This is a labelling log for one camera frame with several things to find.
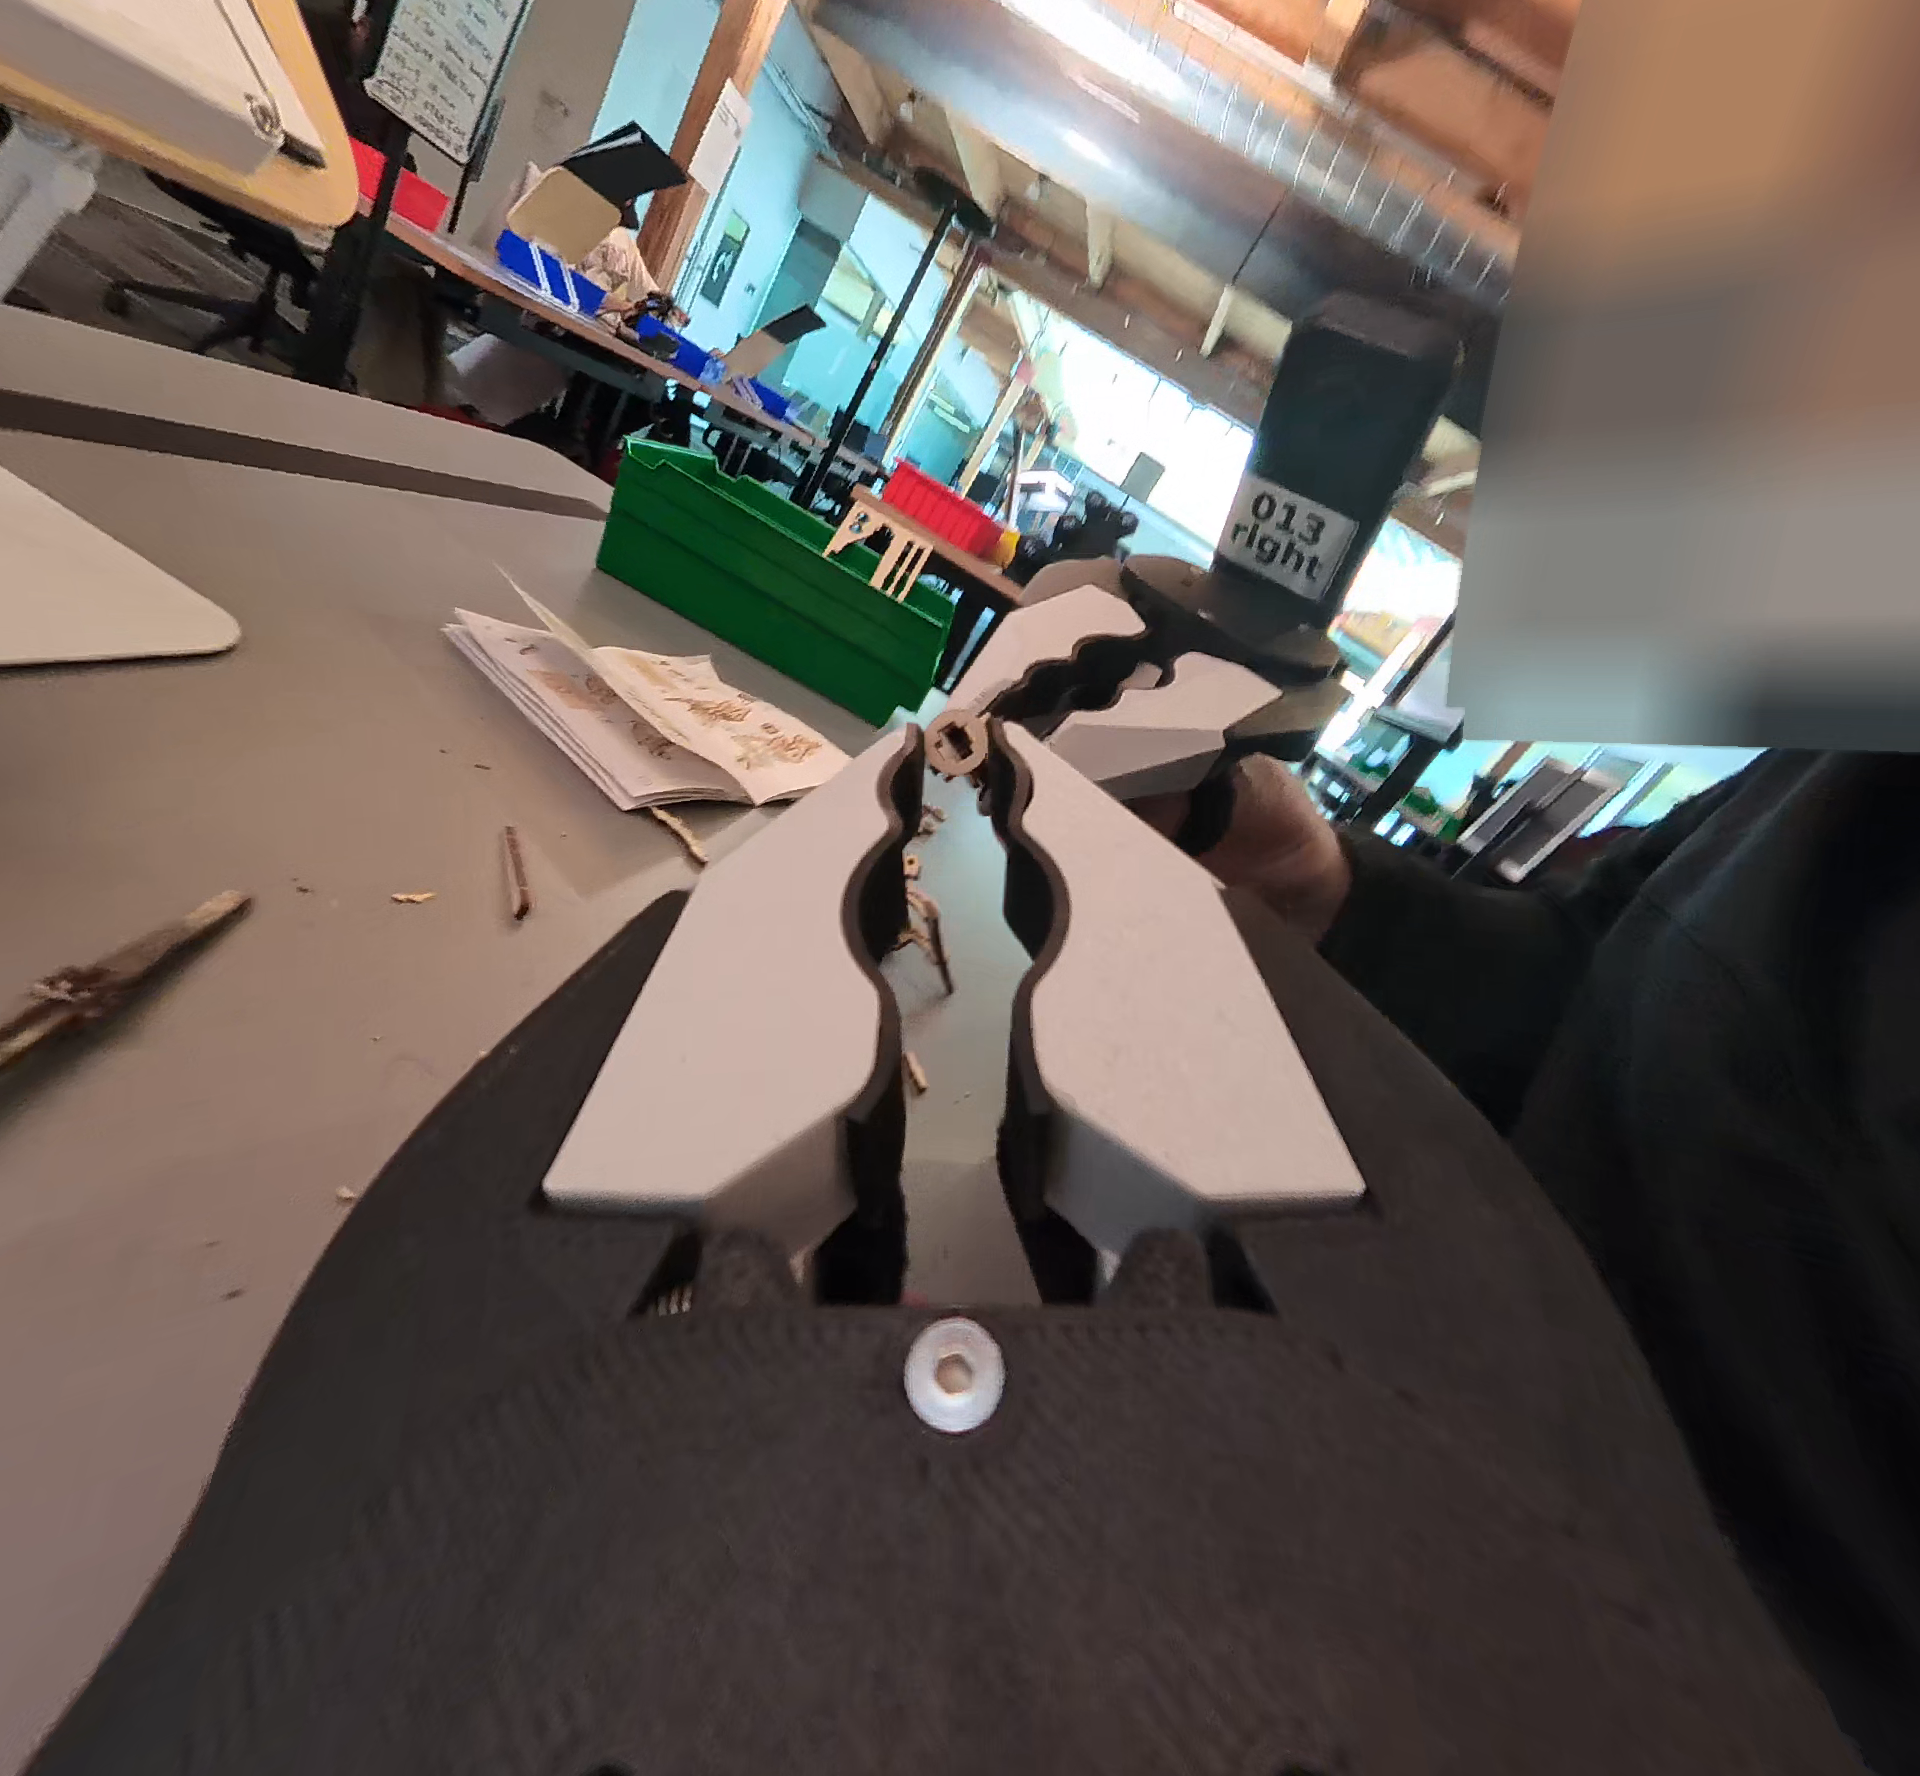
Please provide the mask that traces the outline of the whiteboard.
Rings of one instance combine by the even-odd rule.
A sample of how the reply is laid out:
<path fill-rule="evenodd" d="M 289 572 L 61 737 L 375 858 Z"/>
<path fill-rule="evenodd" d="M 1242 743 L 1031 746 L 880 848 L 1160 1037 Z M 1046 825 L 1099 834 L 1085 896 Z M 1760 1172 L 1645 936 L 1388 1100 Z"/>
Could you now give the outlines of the whiteboard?
<path fill-rule="evenodd" d="M 359 88 L 467 168 L 534 0 L 370 0 Z"/>

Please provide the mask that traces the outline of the blue storage bin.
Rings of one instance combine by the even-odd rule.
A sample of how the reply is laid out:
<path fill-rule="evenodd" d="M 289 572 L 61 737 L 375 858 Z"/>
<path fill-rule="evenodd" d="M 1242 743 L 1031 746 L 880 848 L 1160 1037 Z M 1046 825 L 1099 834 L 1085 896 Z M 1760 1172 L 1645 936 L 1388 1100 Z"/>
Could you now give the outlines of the blue storage bin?
<path fill-rule="evenodd" d="M 607 291 L 540 241 L 527 241 L 504 228 L 494 239 L 494 258 L 502 273 L 514 277 L 516 284 L 569 315 L 595 319 L 603 310 Z"/>

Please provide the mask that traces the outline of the person's right hand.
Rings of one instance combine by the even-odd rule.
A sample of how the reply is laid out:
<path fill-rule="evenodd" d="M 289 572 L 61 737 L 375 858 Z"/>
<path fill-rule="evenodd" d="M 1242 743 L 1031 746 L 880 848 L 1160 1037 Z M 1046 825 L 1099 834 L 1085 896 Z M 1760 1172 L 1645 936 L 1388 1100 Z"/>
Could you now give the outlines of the person's right hand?
<path fill-rule="evenodd" d="M 1352 890 L 1339 832 L 1293 770 L 1244 756 L 1187 793 L 1129 803 L 1129 810 L 1198 861 L 1222 888 L 1259 900 L 1320 944 Z"/>

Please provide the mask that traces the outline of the rounded wooden board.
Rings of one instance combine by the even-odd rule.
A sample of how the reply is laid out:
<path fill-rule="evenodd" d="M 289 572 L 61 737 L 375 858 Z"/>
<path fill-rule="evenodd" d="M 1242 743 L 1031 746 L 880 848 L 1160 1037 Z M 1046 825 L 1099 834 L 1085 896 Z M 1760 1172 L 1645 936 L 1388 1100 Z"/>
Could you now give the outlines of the rounded wooden board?
<path fill-rule="evenodd" d="M 43 135 L 292 228 L 351 214 L 299 0 L 2 0 L 2 100 Z"/>

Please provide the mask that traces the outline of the person's black clothing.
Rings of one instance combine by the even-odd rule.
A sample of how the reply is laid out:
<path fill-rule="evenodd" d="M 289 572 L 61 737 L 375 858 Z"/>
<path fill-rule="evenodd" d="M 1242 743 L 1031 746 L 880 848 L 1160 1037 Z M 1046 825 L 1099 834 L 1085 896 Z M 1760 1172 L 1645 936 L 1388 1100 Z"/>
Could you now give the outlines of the person's black clothing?
<path fill-rule="evenodd" d="M 1873 1773 L 1916 1773 L 1916 756 L 1769 753 L 1567 888 L 1514 1149 Z"/>

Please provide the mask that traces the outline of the black dumbbell rack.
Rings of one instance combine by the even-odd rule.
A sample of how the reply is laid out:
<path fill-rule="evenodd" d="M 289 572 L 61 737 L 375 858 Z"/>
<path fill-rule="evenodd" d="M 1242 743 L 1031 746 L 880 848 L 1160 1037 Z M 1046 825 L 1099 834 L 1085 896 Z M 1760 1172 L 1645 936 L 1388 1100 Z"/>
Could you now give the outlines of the black dumbbell rack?
<path fill-rule="evenodd" d="M 1125 501 L 1116 501 L 1096 489 L 1081 493 L 1076 508 L 1062 516 L 1052 534 L 1037 548 L 1033 570 L 1069 561 L 1124 563 L 1137 530 L 1140 518 Z"/>

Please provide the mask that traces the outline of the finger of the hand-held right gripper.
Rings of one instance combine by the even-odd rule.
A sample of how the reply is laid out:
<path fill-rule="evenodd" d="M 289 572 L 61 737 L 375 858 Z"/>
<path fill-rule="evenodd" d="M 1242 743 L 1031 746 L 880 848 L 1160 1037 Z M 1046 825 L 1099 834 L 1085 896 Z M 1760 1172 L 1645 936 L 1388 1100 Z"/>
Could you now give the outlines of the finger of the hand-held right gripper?
<path fill-rule="evenodd" d="M 1060 764 L 1118 803 L 1187 795 L 1222 762 L 1226 740 L 1283 689 L 1212 656 L 1178 656 L 1165 679 L 1132 679 L 1110 709 L 1079 709 L 1044 737 Z"/>
<path fill-rule="evenodd" d="M 953 689 L 953 725 L 1055 729 L 1165 682 L 1169 660 L 1132 603 L 1081 585 L 1008 613 Z"/>

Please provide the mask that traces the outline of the wooden chassis frame piece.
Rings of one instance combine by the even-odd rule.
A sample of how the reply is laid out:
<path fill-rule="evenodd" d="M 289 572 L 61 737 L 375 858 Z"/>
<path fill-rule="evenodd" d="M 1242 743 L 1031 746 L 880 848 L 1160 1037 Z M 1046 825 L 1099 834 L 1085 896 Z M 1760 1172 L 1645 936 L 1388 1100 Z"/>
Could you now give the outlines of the wooden chassis frame piece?
<path fill-rule="evenodd" d="M 916 837 L 902 852 L 902 895 L 905 920 L 897 931 L 893 949 L 916 948 L 931 965 L 945 997 L 955 995 L 955 981 L 947 954 L 945 923 L 939 900 L 923 886 L 923 864 L 919 843 L 936 840 L 947 822 L 947 810 L 941 804 L 923 808 Z"/>

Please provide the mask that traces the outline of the green plastic bin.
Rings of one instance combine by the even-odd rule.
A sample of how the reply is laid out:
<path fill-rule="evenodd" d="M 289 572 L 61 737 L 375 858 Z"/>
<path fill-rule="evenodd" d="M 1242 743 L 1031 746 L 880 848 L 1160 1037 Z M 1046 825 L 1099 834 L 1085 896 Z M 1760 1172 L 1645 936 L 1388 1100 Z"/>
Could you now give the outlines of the green plastic bin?
<path fill-rule="evenodd" d="M 936 685 L 953 603 L 927 581 L 884 593 L 876 552 L 828 552 L 830 537 L 823 518 L 710 455 L 631 437 L 597 567 L 878 727 Z"/>

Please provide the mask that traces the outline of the long wooden frame strip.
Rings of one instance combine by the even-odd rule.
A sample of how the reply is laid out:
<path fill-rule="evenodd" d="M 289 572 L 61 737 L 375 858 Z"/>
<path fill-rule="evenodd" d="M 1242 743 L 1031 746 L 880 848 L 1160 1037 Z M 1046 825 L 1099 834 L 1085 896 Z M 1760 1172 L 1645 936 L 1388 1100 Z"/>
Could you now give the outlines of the long wooden frame strip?
<path fill-rule="evenodd" d="M 159 976 L 242 922 L 253 907 L 248 892 L 225 890 L 181 920 L 159 926 L 104 958 L 36 978 L 2 1022 L 2 1069 L 113 1022 Z"/>

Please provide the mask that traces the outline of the red storage bin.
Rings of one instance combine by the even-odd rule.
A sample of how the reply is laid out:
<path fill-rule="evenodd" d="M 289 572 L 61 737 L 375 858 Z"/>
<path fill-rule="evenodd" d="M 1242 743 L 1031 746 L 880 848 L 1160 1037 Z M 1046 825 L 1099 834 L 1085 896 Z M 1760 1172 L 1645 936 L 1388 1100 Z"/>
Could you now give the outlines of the red storage bin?
<path fill-rule="evenodd" d="M 387 180 L 387 158 L 358 137 L 349 137 L 349 151 L 361 211 L 370 211 Z M 449 196 L 410 167 L 402 167 L 393 185 L 391 222 L 404 222 L 422 232 L 439 233 L 448 214 Z"/>
<path fill-rule="evenodd" d="M 923 470 L 906 461 L 897 462 L 880 487 L 880 497 L 920 533 L 976 560 L 1000 563 L 999 520 Z"/>

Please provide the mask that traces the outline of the printed instruction poster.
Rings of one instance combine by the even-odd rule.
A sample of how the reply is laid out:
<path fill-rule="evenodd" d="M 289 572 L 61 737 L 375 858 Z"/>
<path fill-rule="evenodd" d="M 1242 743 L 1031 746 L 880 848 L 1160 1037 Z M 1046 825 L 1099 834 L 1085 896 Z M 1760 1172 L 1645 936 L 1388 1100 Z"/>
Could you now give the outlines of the printed instruction poster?
<path fill-rule="evenodd" d="M 4 63 L 238 177 L 323 137 L 252 0 L 2 0 Z"/>

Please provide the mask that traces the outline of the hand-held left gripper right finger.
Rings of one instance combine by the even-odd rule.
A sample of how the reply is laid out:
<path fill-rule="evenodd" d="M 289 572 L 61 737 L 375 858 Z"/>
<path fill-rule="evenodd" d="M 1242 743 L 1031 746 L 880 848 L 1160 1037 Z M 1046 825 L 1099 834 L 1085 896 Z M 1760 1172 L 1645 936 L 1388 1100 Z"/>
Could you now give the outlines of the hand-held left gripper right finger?
<path fill-rule="evenodd" d="M 1031 732 L 991 723 L 1010 999 L 996 1172 L 1041 1300 L 1142 1237 L 1212 1266 L 1367 1186 L 1217 885 Z"/>

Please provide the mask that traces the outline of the black office chair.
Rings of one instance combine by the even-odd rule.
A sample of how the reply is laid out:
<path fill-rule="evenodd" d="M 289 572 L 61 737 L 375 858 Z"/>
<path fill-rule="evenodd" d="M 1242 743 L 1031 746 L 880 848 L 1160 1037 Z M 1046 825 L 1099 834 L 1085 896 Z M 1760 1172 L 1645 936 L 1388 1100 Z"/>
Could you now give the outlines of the black office chair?
<path fill-rule="evenodd" d="M 132 207 L 158 224 L 165 239 L 163 249 L 149 249 L 145 261 L 173 269 L 165 278 L 109 277 L 101 312 L 119 324 L 148 312 L 196 317 L 198 332 L 185 343 L 192 356 L 292 363 L 318 283 L 318 261 L 300 238 L 169 179 L 148 177 L 145 186 L 165 198 Z"/>

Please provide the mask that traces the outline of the emptied wooden parts sheet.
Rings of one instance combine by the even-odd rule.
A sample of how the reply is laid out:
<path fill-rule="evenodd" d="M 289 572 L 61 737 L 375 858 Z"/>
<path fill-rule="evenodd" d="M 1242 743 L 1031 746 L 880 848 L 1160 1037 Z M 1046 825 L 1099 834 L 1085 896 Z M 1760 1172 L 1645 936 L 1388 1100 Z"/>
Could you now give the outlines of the emptied wooden parts sheet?
<path fill-rule="evenodd" d="M 902 605 L 916 587 L 934 555 L 934 539 L 873 493 L 853 493 L 832 529 L 824 560 L 841 560 L 864 545 L 872 555 L 867 585 Z"/>

